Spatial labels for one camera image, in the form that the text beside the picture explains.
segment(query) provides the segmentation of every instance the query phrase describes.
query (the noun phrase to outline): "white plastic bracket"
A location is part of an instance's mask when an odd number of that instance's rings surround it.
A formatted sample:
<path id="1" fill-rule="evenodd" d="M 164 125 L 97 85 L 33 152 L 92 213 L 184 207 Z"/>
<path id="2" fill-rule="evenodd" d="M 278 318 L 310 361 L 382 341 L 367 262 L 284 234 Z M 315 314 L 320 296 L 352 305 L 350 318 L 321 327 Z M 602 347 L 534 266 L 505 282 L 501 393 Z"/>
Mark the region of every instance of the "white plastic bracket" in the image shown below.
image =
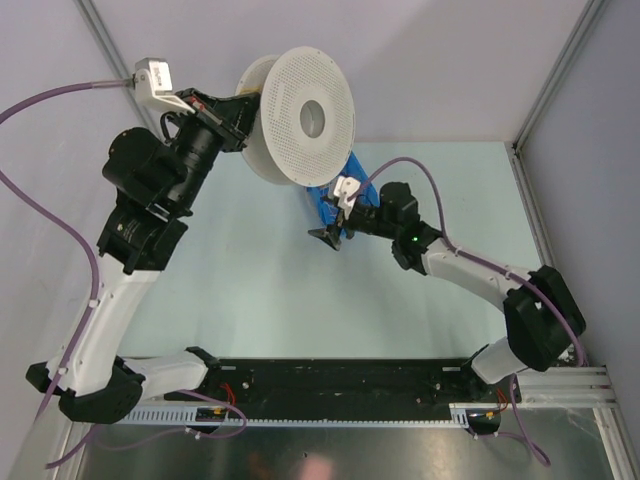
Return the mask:
<path id="1" fill-rule="evenodd" d="M 145 58 L 136 63 L 133 77 L 136 102 L 153 110 L 195 113 L 195 110 L 173 94 L 169 64 L 161 58 Z"/>
<path id="2" fill-rule="evenodd" d="M 349 218 L 351 210 L 356 203 L 356 199 L 349 200 L 360 188 L 360 182 L 353 177 L 343 177 L 340 175 L 336 179 L 333 190 L 330 190 L 331 197 L 338 199 L 338 207 L 344 210 L 344 217 Z"/>

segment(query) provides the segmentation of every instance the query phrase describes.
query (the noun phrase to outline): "spool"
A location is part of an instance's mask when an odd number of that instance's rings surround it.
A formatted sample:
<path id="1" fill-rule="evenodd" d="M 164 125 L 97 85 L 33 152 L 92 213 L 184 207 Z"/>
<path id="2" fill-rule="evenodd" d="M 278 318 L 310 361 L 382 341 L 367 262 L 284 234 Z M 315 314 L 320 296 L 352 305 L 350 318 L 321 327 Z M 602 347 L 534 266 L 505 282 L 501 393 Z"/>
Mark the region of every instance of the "spool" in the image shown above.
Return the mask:
<path id="1" fill-rule="evenodd" d="M 260 109 L 242 155 L 261 178 L 278 185 L 324 185 L 344 168 L 355 136 L 349 85 L 325 53 L 298 47 L 262 57 L 236 94 L 260 91 Z"/>

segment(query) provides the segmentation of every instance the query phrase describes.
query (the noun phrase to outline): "gray floor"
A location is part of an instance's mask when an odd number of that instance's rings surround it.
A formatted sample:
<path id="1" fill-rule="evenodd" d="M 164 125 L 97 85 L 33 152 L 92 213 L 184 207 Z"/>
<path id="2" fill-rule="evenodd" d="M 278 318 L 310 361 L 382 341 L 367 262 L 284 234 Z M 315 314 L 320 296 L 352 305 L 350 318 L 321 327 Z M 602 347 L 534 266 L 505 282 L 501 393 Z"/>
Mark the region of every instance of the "gray floor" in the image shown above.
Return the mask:
<path id="1" fill-rule="evenodd" d="M 252 428 L 230 440 L 183 434 L 141 448 L 109 452 L 90 446 L 79 479 L 612 479 L 590 410 L 523 412 L 534 440 L 552 467 L 540 466 L 509 439 L 474 441 L 447 429 Z M 141 440 L 158 427 L 113 426 L 110 445 Z M 511 414 L 504 431 L 516 431 Z"/>

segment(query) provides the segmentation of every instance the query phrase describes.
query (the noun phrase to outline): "gray wall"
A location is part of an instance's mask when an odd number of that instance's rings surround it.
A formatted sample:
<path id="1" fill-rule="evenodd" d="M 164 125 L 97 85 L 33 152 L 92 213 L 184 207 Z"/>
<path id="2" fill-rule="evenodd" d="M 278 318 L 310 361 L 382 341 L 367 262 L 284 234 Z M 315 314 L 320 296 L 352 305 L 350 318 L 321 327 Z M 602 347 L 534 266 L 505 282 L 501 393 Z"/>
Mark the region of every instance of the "gray wall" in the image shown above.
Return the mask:
<path id="1" fill-rule="evenodd" d="M 525 148 L 559 267 L 640 449 L 640 2 L 615 0 Z"/>
<path id="2" fill-rule="evenodd" d="M 0 110 L 68 83 L 112 78 L 69 0 L 0 2 Z M 112 139 L 136 124 L 119 91 L 50 100 L 0 127 L 0 168 L 95 243 L 115 192 L 100 170 Z M 0 185 L 0 478 L 42 395 L 30 363 L 59 347 L 88 291 L 82 251 Z"/>

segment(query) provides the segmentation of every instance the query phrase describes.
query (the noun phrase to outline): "disc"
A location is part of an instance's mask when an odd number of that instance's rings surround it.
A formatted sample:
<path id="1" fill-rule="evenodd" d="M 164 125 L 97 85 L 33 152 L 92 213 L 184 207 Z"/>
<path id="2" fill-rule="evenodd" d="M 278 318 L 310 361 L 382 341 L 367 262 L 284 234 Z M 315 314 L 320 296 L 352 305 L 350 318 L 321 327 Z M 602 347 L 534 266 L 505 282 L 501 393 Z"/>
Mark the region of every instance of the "disc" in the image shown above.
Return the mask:
<path id="1" fill-rule="evenodd" d="M 256 91 L 261 92 L 267 75 L 277 59 L 278 55 L 267 55 L 253 62 L 240 78 L 240 82 L 236 87 L 236 95 Z M 242 150 L 242 156 L 251 167 L 251 170 L 259 177 L 276 185 L 291 185 L 294 183 L 280 171 L 280 168 L 269 153 L 262 133 L 260 110 L 258 110 L 253 124 L 253 131 L 247 138 L 246 144 L 247 146 Z"/>
<path id="2" fill-rule="evenodd" d="M 290 181 L 324 185 L 344 168 L 355 135 L 353 97 L 328 55 L 298 47 L 279 57 L 266 76 L 260 110 L 266 148 Z"/>

